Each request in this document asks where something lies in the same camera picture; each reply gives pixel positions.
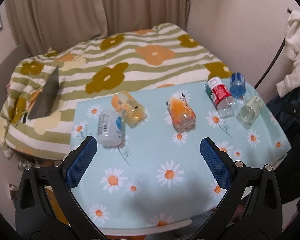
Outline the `clear cup pale green label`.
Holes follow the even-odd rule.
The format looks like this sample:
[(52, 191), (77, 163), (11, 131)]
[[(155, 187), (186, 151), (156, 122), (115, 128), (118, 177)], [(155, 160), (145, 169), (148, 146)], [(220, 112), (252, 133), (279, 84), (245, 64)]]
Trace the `clear cup pale green label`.
[(245, 128), (249, 129), (256, 121), (261, 109), (263, 101), (258, 96), (252, 96), (236, 115), (237, 121)]

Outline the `white bottle cup blue logo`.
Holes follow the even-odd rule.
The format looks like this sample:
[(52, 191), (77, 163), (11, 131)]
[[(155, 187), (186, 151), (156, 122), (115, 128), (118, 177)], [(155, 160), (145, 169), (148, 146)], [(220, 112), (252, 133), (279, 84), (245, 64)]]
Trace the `white bottle cup blue logo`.
[(122, 118), (116, 111), (100, 113), (97, 126), (97, 141), (103, 147), (120, 147), (123, 143)]

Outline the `red green label bottle cup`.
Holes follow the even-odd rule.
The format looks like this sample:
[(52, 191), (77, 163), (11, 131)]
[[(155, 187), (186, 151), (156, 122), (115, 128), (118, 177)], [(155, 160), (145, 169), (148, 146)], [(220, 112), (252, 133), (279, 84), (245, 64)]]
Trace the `red green label bottle cup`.
[(209, 79), (205, 84), (205, 91), (222, 118), (235, 115), (236, 100), (219, 77)]

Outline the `orange cartoon label bottle cup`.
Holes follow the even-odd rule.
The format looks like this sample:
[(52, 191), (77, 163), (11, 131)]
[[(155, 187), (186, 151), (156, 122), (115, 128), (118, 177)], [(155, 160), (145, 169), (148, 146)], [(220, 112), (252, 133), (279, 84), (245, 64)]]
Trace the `orange cartoon label bottle cup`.
[(167, 110), (171, 116), (172, 125), (179, 131), (184, 132), (196, 124), (196, 115), (189, 106), (183, 93), (174, 93), (166, 101)]

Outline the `clear cup orange yellow label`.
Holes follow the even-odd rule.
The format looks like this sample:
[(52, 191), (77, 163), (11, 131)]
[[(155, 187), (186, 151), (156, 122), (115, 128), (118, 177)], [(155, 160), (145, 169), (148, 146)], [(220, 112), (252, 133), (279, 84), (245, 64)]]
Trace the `clear cup orange yellow label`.
[(111, 99), (111, 105), (131, 128), (138, 126), (147, 118), (145, 107), (127, 91), (115, 93)]

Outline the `small blue plastic cup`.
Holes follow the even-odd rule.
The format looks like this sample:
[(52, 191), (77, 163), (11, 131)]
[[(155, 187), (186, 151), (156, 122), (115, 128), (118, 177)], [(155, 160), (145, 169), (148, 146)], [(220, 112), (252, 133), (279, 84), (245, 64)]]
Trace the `small blue plastic cup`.
[(230, 93), (234, 98), (241, 99), (246, 92), (245, 78), (241, 73), (232, 73), (230, 77)]

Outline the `daisy print light blue cloth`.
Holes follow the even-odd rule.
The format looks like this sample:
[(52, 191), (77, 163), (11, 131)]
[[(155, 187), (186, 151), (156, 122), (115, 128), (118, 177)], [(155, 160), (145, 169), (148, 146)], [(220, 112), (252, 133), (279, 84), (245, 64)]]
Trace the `daisy print light blue cloth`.
[[(166, 101), (184, 94), (196, 115), (194, 129), (179, 133)], [(232, 160), (262, 168), (290, 150), (288, 139), (267, 107), (245, 129), (234, 116), (223, 118), (203, 82), (133, 92), (146, 109), (138, 126), (123, 127), (117, 147), (98, 145), (72, 194), (101, 229), (137, 230), (164, 226), (215, 208), (225, 194), (200, 155), (209, 137)]]

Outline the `white garment hanging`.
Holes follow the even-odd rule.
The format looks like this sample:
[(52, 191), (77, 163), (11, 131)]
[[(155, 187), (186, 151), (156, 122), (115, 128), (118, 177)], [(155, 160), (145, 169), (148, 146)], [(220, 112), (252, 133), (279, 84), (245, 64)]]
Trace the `white garment hanging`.
[(277, 93), (281, 98), (300, 87), (300, 11), (293, 10), (289, 16), (284, 49), (286, 57), (293, 63), (293, 70), (276, 84)]

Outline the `striped flower pattern blanket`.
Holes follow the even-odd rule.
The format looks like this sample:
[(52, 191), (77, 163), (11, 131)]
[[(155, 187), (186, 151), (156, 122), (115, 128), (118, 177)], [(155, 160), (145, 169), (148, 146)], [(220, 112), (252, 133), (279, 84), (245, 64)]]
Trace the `striped flower pattern blanket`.
[[(59, 72), (59, 91), (52, 113), (30, 120), (54, 71)], [(87, 136), (85, 124), (74, 124), (81, 101), (230, 75), (225, 63), (172, 23), (81, 42), (63, 52), (50, 48), (18, 61), (0, 112), (0, 146), (7, 158), (19, 152), (61, 159), (72, 138)]]

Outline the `beige curtain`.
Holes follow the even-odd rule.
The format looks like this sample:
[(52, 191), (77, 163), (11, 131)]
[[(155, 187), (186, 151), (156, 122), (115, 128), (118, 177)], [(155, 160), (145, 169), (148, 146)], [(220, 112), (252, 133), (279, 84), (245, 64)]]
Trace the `beige curtain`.
[(185, 29), (189, 0), (5, 0), (17, 44), (32, 55), (79, 42), (174, 23)]

